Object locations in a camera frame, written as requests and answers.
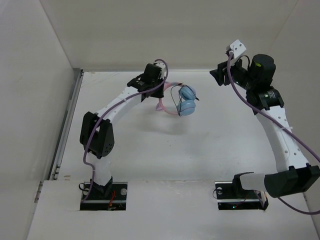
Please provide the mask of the pink blue cat-ear headphones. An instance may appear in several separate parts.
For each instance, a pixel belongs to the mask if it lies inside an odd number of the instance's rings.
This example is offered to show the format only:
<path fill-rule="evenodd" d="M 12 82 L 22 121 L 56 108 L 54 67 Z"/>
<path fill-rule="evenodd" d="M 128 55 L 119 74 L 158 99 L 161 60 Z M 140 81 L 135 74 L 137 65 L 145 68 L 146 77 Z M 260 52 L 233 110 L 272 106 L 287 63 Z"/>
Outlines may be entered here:
<path fill-rule="evenodd" d="M 175 110 L 168 110 L 165 105 L 163 104 L 162 99 L 160 98 L 158 100 L 157 105 L 155 106 L 156 111 L 162 111 L 169 115 L 173 116 L 189 116 L 191 115 L 195 109 L 196 109 L 196 103 L 195 101 L 198 101 L 199 98 L 197 97 L 196 90 L 187 85 L 183 82 L 165 82 L 164 83 L 164 91 L 170 88 L 170 94 L 172 95 L 172 90 L 175 87 L 179 87 L 178 95 L 179 95 L 179 101 L 178 103 L 175 102 L 173 96 L 172 101 L 175 105 Z"/>

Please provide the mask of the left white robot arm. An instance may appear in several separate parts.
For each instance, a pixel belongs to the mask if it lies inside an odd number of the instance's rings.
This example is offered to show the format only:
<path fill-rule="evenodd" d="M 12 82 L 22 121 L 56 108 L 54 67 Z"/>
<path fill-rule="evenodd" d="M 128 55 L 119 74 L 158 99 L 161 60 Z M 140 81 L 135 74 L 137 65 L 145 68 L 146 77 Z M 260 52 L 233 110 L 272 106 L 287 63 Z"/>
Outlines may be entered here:
<path fill-rule="evenodd" d="M 111 195 L 113 177 L 105 158 L 115 145 L 114 126 L 145 99 L 163 98 L 168 73 L 167 63 L 156 59 L 146 65 L 143 73 L 131 79 L 106 107 L 96 112 L 88 111 L 83 116 L 79 142 L 84 149 L 82 161 L 91 167 L 89 185 L 82 189 L 86 199 L 92 193 L 103 199 Z"/>

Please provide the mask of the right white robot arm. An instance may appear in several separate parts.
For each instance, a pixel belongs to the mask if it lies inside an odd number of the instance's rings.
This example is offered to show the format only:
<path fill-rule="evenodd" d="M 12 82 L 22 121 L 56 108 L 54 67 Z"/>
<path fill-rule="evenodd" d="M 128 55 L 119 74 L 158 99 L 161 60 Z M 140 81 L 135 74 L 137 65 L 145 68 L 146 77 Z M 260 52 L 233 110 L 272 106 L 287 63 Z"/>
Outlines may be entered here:
<path fill-rule="evenodd" d="M 243 68 L 241 57 L 232 51 L 228 60 L 218 64 L 210 74 L 219 86 L 231 85 L 245 90 L 240 99 L 252 109 L 262 125 L 271 146 L 276 172 L 246 172 L 235 175 L 232 193 L 243 197 L 250 190 L 266 191 L 271 197 L 279 198 L 306 192 L 320 177 L 320 168 L 311 165 L 300 147 L 310 148 L 296 137 L 289 125 L 285 103 L 280 92 L 272 86 L 276 65 L 266 54 L 256 54 L 248 68 Z"/>

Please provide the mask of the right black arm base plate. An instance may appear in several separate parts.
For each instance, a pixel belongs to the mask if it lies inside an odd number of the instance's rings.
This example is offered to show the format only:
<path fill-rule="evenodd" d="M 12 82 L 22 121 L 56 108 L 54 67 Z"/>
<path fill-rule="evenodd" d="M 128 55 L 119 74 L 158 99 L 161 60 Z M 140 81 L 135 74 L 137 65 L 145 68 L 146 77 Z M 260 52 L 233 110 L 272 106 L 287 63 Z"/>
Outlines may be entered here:
<path fill-rule="evenodd" d="M 265 211 L 269 206 L 268 197 L 264 191 L 241 190 L 236 192 L 232 181 L 216 181 L 212 195 L 217 200 L 217 207 L 220 211 Z"/>

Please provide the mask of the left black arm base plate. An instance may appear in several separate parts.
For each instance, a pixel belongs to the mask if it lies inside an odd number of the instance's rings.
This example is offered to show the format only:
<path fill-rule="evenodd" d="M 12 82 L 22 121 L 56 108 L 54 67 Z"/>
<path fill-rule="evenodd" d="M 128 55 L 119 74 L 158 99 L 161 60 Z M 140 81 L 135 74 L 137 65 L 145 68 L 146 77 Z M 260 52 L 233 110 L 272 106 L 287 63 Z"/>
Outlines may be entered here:
<path fill-rule="evenodd" d="M 81 201 L 79 209 L 81 211 L 125 211 L 127 204 L 127 182 L 113 182 L 111 190 L 105 196 L 93 186 L 89 195 L 90 183 L 80 183 Z"/>

